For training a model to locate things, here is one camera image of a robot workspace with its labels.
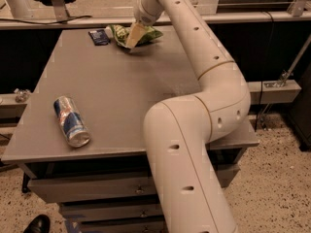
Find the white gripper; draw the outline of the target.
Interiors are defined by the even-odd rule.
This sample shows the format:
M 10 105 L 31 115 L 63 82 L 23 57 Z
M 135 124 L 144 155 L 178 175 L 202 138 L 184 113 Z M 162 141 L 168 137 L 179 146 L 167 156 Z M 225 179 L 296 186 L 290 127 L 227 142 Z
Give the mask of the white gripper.
M 134 17 L 137 22 L 131 24 L 125 46 L 133 49 L 146 34 L 146 26 L 154 25 L 163 11 L 158 0 L 137 0 L 134 6 Z

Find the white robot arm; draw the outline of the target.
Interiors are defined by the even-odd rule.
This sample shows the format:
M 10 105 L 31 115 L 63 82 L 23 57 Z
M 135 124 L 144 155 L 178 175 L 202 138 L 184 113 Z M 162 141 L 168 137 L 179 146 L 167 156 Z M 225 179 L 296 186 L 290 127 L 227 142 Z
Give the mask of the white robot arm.
M 237 129 L 251 104 L 237 64 L 190 0 L 138 0 L 127 46 L 168 14 L 200 85 L 153 105 L 144 119 L 147 156 L 169 233 L 239 233 L 205 149 Z

